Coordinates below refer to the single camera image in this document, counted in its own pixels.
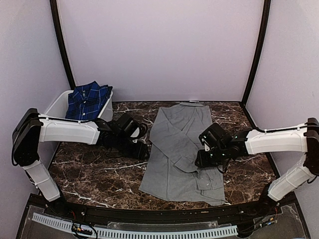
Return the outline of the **grey long sleeve shirt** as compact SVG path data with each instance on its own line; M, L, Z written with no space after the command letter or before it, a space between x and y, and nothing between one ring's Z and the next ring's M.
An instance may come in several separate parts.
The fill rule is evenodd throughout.
M151 154L139 190L165 201L225 203L223 175L195 165L199 135L212 125L209 106L180 103L159 108L150 131Z

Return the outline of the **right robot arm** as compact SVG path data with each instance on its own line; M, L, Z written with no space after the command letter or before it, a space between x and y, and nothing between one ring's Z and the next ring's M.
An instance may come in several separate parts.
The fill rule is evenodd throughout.
M199 168L217 167L225 160L268 152L302 152L301 159L285 174L264 188L254 211L265 216L288 193L319 176L319 122L309 118L306 123L278 129L252 129L227 133L219 124L209 126L199 140L195 165Z

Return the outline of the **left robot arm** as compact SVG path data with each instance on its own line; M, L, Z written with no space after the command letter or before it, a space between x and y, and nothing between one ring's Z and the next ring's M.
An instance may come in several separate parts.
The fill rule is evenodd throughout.
M62 200L63 194L54 182L38 154L41 142L74 142L101 145L116 149L122 156L147 160L147 144L139 139L148 127L138 123L128 113L117 120L73 120L49 117L30 108L12 133L11 163L22 167L44 198L51 202L51 209L59 217L70 213L70 205Z

